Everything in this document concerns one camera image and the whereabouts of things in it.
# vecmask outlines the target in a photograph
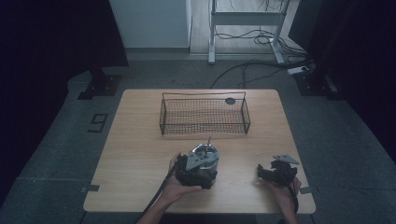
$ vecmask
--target metal object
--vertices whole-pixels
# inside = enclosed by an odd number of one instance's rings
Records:
[[[273,156],[273,158],[278,161],[285,161],[285,162],[296,164],[296,165],[300,164],[299,162],[297,162],[297,160],[295,160],[293,157],[291,157],[289,155]]]
[[[248,133],[246,93],[163,93],[162,134]]]
[[[179,156],[175,176],[182,185],[210,189],[218,174],[219,153],[209,144],[200,144],[189,155]]]

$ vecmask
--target wooden table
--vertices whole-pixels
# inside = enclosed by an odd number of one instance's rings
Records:
[[[172,213],[278,213],[274,198],[257,177],[257,164],[270,169],[273,156],[288,154],[301,161],[276,91],[244,90],[251,125],[248,134],[161,134],[163,92],[209,93],[241,90],[127,90],[123,94],[105,148],[96,168],[84,209],[89,212],[141,212],[167,174],[177,153],[206,143],[219,151],[216,183],[211,189],[185,195]],[[302,187],[308,187],[297,165]],[[312,214],[312,194],[299,194],[301,214]]]

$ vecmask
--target wire basket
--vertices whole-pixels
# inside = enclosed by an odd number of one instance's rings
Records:
[[[245,92],[163,93],[162,134],[248,133]]]

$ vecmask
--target hand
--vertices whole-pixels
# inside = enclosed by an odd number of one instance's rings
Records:
[[[282,212],[286,223],[298,223],[297,216],[294,213],[294,201],[291,198],[290,191],[286,187],[280,187],[269,181],[265,181],[265,185],[274,193],[276,203]],[[294,177],[290,187],[294,190],[296,196],[300,191],[301,181]]]
[[[169,170],[171,170],[172,167],[175,165],[178,155],[180,155],[180,152],[178,152],[172,158],[172,160],[169,161]],[[172,175],[169,178],[168,183],[166,184],[165,188],[163,189],[163,193],[161,194],[159,200],[162,200],[167,204],[172,204],[172,203],[178,201],[179,199],[181,199],[181,197],[184,194],[192,193],[192,192],[198,191],[200,189],[202,189],[201,186],[183,186],[180,184],[180,182],[178,182],[178,180],[175,178],[175,176]]]

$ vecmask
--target black curtain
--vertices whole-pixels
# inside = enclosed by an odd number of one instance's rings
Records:
[[[128,66],[107,0],[0,3],[0,202],[67,94],[92,67]]]

